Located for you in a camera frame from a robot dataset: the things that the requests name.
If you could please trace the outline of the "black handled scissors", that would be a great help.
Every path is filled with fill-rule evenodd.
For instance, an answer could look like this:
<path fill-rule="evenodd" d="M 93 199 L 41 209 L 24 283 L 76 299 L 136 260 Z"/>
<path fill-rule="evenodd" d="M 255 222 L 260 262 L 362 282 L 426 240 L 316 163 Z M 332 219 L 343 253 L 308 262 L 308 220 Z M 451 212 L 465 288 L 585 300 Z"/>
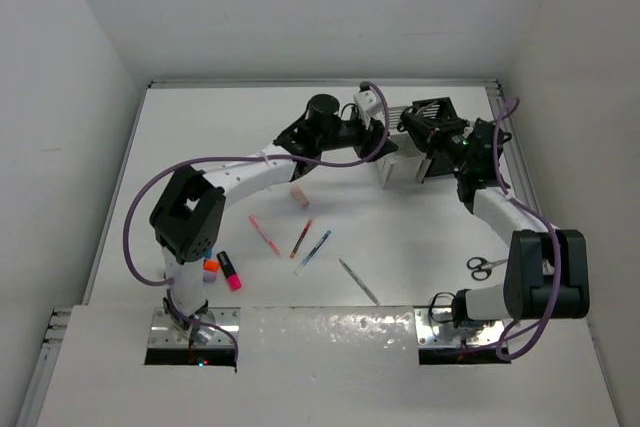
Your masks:
<path fill-rule="evenodd" d="M 494 268 L 507 263 L 506 259 L 489 261 L 484 257 L 474 256 L 467 260 L 466 267 L 473 280 L 481 282 L 491 277 Z"/>
<path fill-rule="evenodd" d="M 419 162 L 417 163 L 417 169 L 414 176 L 414 180 L 416 184 L 422 184 L 424 179 L 427 177 L 428 171 L 431 167 L 433 159 L 428 157 L 426 154 L 421 153 L 418 156 Z"/>

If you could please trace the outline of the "pink eraser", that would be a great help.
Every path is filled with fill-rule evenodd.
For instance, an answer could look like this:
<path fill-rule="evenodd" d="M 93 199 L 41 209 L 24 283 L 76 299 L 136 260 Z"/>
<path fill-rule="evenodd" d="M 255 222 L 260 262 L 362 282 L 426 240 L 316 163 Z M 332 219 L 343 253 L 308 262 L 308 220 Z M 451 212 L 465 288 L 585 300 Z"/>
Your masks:
<path fill-rule="evenodd" d="M 299 186 L 294 185 L 293 187 L 291 187 L 290 193 L 292 198 L 301 209 L 305 209 L 310 205 L 308 197 Z"/>

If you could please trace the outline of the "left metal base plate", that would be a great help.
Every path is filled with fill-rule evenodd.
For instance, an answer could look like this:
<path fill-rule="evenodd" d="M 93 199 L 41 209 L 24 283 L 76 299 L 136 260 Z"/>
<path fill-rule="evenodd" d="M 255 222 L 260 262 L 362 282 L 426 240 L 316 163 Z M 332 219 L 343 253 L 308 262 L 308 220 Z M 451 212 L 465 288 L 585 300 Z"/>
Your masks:
<path fill-rule="evenodd" d="M 230 348 L 230 337 L 213 328 L 213 325 L 225 330 L 235 339 L 239 337 L 240 310 L 232 308 L 210 308 L 204 315 L 204 326 L 188 327 L 182 330 L 163 308 L 153 313 L 147 347 L 154 349 L 186 349 L 189 342 L 193 347 L 202 349 Z"/>

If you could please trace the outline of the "purple highlighter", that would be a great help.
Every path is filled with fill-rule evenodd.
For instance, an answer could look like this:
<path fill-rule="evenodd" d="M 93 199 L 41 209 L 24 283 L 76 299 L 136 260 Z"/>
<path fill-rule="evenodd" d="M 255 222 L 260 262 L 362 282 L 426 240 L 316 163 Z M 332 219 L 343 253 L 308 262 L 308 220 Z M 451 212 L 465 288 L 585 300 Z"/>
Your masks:
<path fill-rule="evenodd" d="M 212 271 L 207 271 L 205 270 L 203 272 L 203 281 L 205 283 L 213 283 L 215 282 L 217 279 L 217 273 L 216 272 L 212 272 Z"/>

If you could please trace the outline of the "green pen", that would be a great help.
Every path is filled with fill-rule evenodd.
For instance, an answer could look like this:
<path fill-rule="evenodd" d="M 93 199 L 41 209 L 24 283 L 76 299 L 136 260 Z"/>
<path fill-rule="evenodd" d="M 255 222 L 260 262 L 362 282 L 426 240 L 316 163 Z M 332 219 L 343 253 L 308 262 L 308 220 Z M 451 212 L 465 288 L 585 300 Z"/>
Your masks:
<path fill-rule="evenodd" d="M 364 281 L 356 274 L 356 272 L 343 260 L 339 259 L 339 263 L 349 277 L 356 283 L 360 290 L 369 298 L 369 300 L 376 306 L 380 306 L 381 302 L 371 291 L 371 289 L 364 283 Z"/>

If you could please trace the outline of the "orange capped highlighter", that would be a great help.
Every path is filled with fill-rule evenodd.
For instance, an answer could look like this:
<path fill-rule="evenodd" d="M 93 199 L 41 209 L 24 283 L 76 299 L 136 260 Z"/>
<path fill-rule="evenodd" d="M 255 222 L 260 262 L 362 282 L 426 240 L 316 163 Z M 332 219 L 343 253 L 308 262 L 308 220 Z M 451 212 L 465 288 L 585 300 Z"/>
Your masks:
<path fill-rule="evenodd" d="M 204 262 L 203 268 L 205 271 L 217 272 L 220 268 L 220 264 L 216 260 L 207 259 Z"/>

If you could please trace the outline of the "metal base plate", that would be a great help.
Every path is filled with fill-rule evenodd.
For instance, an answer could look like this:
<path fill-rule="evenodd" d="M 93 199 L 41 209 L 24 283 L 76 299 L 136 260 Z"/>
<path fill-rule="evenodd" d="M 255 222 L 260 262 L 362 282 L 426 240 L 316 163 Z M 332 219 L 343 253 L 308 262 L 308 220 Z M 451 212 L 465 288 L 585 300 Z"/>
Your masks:
<path fill-rule="evenodd" d="M 415 330 L 421 348 L 480 347 L 497 342 L 504 331 L 502 321 L 471 321 L 453 324 L 451 308 L 436 304 L 414 308 Z"/>
<path fill-rule="evenodd" d="M 186 349 L 189 342 L 193 347 L 202 349 L 230 348 L 230 337 L 213 328 L 213 325 L 225 330 L 235 339 L 239 337 L 240 310 L 232 308 L 210 308 L 204 315 L 204 326 L 188 327 L 182 330 L 163 308 L 153 313 L 147 347 L 154 349 Z"/>

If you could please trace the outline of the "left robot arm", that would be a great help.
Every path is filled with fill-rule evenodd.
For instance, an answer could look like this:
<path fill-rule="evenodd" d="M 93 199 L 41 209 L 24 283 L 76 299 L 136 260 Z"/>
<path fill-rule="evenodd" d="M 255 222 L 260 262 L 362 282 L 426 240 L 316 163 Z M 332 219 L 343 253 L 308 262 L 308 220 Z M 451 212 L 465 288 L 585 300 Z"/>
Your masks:
<path fill-rule="evenodd" d="M 359 160 L 373 162 L 396 150 L 388 138 L 383 95 L 371 85 L 353 97 L 348 119 L 329 94 L 309 99 L 303 114 L 256 154 L 222 161 L 211 172 L 187 165 L 171 176 L 150 217 L 165 258 L 169 282 L 164 301 L 182 328 L 207 306 L 202 261 L 216 243 L 226 208 L 268 187 L 294 182 L 323 164 L 325 152 L 351 148 Z"/>

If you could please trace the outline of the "pink pen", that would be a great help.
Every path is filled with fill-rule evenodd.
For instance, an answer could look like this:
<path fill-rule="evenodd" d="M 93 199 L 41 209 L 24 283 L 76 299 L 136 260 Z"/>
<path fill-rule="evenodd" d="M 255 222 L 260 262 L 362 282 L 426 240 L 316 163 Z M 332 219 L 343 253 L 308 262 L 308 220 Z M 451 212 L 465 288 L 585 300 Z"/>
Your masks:
<path fill-rule="evenodd" d="M 259 221 L 253 216 L 250 215 L 248 217 L 251 225 L 253 226 L 253 228 L 256 230 L 256 232 L 261 236 L 261 238 L 264 240 L 264 242 L 269 246 L 269 248 L 271 249 L 271 251 L 274 253 L 274 255 L 278 258 L 281 257 L 281 252 L 278 248 L 278 246 L 275 244 L 275 242 L 272 240 L 272 238 L 266 233 L 266 231 L 262 228 L 262 226 L 260 225 Z"/>

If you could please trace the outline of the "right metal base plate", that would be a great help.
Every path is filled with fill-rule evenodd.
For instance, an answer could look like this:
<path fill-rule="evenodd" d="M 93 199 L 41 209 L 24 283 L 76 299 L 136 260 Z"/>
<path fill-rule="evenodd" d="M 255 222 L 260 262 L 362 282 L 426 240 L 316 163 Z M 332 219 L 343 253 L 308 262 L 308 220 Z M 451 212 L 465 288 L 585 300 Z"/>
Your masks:
<path fill-rule="evenodd" d="M 480 347 L 497 342 L 504 331 L 502 321 L 471 321 L 453 324 L 451 308 L 436 304 L 414 308 L 415 330 L 421 348 Z"/>

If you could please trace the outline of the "white slotted organizer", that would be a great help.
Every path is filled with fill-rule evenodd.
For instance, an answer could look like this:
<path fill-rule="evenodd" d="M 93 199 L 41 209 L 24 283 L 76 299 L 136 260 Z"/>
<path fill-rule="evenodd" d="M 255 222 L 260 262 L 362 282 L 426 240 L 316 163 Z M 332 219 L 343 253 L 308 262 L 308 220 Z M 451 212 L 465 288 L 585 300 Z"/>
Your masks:
<path fill-rule="evenodd" d="M 415 147 L 408 133 L 397 130 L 404 109 L 405 106 L 390 108 L 389 139 L 398 149 L 376 161 L 383 189 L 416 184 L 414 176 L 421 152 Z"/>

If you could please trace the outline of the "blue ink pen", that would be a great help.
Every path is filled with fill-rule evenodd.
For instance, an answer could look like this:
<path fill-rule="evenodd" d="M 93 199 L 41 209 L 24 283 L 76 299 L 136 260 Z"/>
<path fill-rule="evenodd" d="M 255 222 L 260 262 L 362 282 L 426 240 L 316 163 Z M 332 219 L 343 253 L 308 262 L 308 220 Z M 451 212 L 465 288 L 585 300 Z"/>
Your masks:
<path fill-rule="evenodd" d="M 301 271 L 306 267 L 306 265 L 311 261 L 311 259 L 317 254 L 317 252 L 321 249 L 323 244 L 327 241 L 327 239 L 331 236 L 332 230 L 327 230 L 324 235 L 319 239 L 316 245 L 310 250 L 310 252 L 303 258 L 303 260 L 298 264 L 298 266 L 294 269 L 293 274 L 299 275 Z"/>

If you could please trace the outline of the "red ink pen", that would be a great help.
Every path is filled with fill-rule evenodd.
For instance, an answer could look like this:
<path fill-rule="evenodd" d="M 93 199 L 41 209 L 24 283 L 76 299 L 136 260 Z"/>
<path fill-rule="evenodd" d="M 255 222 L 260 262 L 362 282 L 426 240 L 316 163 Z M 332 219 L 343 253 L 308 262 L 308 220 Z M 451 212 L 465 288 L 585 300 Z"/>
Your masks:
<path fill-rule="evenodd" d="M 295 258 L 296 254 L 298 253 L 298 251 L 300 249 L 300 246 L 301 246 L 302 242 L 304 241 L 306 235 L 308 234 L 312 224 L 313 224 L 313 218 L 309 218 L 307 220 L 307 222 L 305 223 L 305 226 L 303 227 L 299 237 L 297 238 L 296 243 L 294 244 L 294 247 L 293 247 L 292 251 L 289 254 L 289 258 L 290 259 L 294 259 Z"/>

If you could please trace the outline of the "pink highlighter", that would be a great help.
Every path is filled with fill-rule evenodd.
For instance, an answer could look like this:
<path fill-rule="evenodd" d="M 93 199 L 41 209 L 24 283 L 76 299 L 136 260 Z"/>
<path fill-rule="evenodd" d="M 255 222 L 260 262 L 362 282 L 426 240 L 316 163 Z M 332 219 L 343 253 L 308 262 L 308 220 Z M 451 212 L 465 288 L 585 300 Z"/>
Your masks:
<path fill-rule="evenodd" d="M 222 270 L 226 278 L 226 282 L 230 290 L 232 292 L 240 290 L 243 284 L 228 254 L 225 251 L 220 251 L 216 253 L 216 258 L 219 262 L 220 269 Z"/>

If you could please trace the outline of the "black slotted organizer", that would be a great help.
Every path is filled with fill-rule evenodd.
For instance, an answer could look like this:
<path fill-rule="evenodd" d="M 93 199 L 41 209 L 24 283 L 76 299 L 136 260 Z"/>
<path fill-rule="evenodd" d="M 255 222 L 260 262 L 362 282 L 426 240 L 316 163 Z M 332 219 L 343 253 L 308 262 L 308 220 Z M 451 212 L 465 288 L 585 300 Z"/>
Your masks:
<path fill-rule="evenodd" d="M 415 147 L 433 159 L 424 182 L 431 177 L 451 175 L 455 163 L 445 152 L 445 137 L 436 128 L 451 123 L 458 118 L 453 102 L 449 97 L 413 101 L 409 114 L 420 120 L 411 122 L 407 133 Z"/>

